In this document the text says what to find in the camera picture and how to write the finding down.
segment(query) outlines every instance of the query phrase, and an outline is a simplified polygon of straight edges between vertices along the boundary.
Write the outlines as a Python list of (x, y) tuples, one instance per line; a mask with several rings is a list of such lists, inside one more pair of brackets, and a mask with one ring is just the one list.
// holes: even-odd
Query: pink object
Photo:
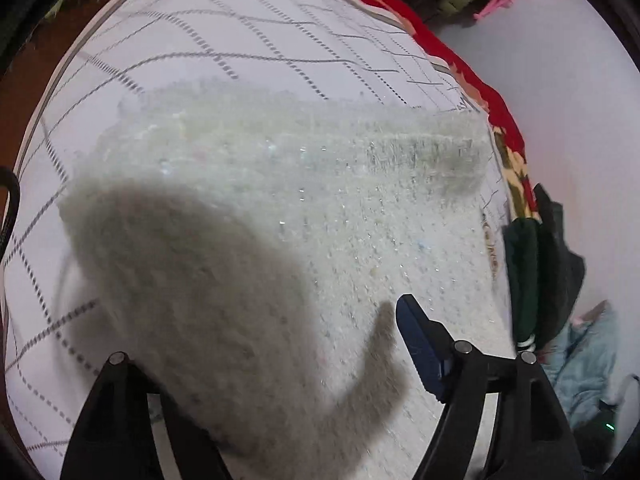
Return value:
[(489, 3), (484, 6), (480, 12), (474, 14), (474, 19), (481, 20), (485, 16), (488, 16), (495, 9), (499, 9), (500, 7), (511, 7), (513, 0), (489, 0)]

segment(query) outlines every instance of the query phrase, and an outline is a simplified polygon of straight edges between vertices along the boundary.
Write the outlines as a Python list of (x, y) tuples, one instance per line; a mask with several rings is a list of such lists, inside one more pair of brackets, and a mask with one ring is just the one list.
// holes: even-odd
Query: brown wooden floor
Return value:
[[(52, 72), (84, 26), (108, 1), (66, 0), (52, 22), (38, 26), (31, 41), (0, 79), (0, 165), (13, 169), (24, 131)], [(6, 191), (0, 189), (2, 214), (5, 202)], [(3, 346), (0, 344), (0, 358), (4, 363)], [(17, 433), (6, 398), (4, 372), (1, 376), (0, 424), (15, 438)]]

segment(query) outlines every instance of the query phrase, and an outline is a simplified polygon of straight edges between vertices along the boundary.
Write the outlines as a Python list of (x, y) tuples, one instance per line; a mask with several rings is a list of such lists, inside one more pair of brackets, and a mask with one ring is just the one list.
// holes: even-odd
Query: light blue garment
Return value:
[(609, 302), (603, 301), (584, 317), (593, 320), (579, 326), (565, 324), (542, 364), (572, 430), (598, 413), (618, 351), (617, 316)]

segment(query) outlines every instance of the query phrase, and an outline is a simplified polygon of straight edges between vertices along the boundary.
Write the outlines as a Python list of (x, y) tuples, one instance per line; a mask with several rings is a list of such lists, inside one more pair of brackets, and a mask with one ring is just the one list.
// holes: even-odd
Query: bed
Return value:
[[(500, 96), (410, 9), (397, 0), (112, 0), (58, 65), (25, 132), (15, 167), (20, 213), (2, 262), (7, 397), (22, 442), (47, 480), (60, 476), (102, 364), (126, 347), (106, 328), (100, 299), (70, 252), (56, 201), (76, 162), (123, 107), (146, 92), (208, 76), (306, 100), (363, 98), (486, 116), (492, 153), (469, 235), (479, 243), (475, 261), (491, 275), (479, 294), (492, 300), (469, 313), (469, 322), (450, 322), (457, 323), (456, 335), (485, 352), (511, 352), (500, 229), (514, 216), (534, 213), (524, 142)], [(430, 307), (436, 318), (450, 316), (446, 300)], [(484, 335), (473, 316), (484, 320)], [(429, 402), (426, 428), (433, 428), (439, 407)], [(483, 445), (490, 430), (485, 421)], [(406, 438), (389, 431), (380, 446), (397, 448), (402, 460), (393, 471), (387, 462), (367, 462), (367, 474), (411, 476), (430, 434), (421, 434), (415, 449), (405, 446)]]

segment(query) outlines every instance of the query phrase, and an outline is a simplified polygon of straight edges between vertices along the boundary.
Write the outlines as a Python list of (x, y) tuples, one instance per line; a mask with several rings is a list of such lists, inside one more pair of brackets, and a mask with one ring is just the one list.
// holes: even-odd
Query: checkered tablecloth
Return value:
[[(118, 121), (119, 107), (203, 78), (245, 80), (304, 100), (476, 109), (446, 63), (428, 56), (391, 13), (357, 0), (112, 2), (72, 47), (26, 132), (17, 166), (22, 202), (2, 262), (8, 400), (46, 479), (60, 475), (102, 364), (126, 349), (82, 278), (56, 199), (75, 161)], [(503, 323), (508, 286), (497, 234), (508, 207), (494, 155), (480, 200), (498, 243), (495, 322)]]

